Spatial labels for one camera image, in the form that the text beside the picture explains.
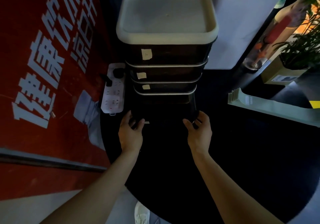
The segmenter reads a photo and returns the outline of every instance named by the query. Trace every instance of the stack of containers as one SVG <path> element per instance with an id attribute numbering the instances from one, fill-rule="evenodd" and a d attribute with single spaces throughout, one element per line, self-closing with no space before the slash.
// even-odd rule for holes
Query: stack of containers
<path id="1" fill-rule="evenodd" d="M 191 118 L 194 92 L 218 35 L 212 0 L 122 0 L 117 35 L 146 120 Z"/>

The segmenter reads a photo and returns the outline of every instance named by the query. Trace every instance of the table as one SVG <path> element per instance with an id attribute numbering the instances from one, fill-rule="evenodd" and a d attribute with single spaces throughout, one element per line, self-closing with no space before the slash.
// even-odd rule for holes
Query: table
<path id="1" fill-rule="evenodd" d="M 320 177 L 317 128 L 227 105 L 227 93 L 244 93 L 310 108 L 298 85 L 263 85 L 243 68 L 204 70 L 195 93 L 198 110 L 210 117 L 210 155 L 248 194 L 283 222 L 312 197 Z M 126 89 L 125 112 L 130 108 Z M 101 114 L 102 138 L 111 162 L 121 153 L 123 114 Z M 143 145 L 126 186 L 150 211 L 170 223 L 223 223 L 187 144 L 187 131 L 145 125 Z"/>

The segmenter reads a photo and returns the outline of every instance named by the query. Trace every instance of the cream plastic lid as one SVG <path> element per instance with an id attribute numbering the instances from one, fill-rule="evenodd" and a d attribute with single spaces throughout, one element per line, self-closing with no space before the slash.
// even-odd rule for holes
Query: cream plastic lid
<path id="1" fill-rule="evenodd" d="M 218 30 L 212 0 L 122 0 L 116 27 L 127 44 L 209 44 Z"/>

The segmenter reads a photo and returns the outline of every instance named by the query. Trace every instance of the hand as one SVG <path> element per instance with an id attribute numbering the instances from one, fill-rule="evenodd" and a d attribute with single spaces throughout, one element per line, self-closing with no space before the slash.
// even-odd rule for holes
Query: hand
<path id="1" fill-rule="evenodd" d="M 130 110 L 122 118 L 118 136 L 121 143 L 122 152 L 139 153 L 142 146 L 142 128 L 144 126 L 145 120 L 141 119 L 137 127 L 133 130 L 131 129 L 131 127 L 136 123 L 136 121 L 134 120 L 129 124 L 131 118 L 132 114 Z"/>
<path id="2" fill-rule="evenodd" d="M 188 129 L 188 144 L 193 157 L 196 154 L 208 154 L 212 136 L 209 116 L 199 111 L 198 118 L 194 121 L 198 129 L 194 129 L 187 119 L 183 119 L 183 123 Z"/>

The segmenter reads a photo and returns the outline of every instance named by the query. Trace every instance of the shoe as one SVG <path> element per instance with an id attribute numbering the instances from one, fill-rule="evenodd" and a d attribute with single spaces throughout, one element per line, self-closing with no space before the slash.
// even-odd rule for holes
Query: shoe
<path id="1" fill-rule="evenodd" d="M 134 208 L 134 220 L 136 224 L 149 224 L 150 211 L 139 201 Z"/>

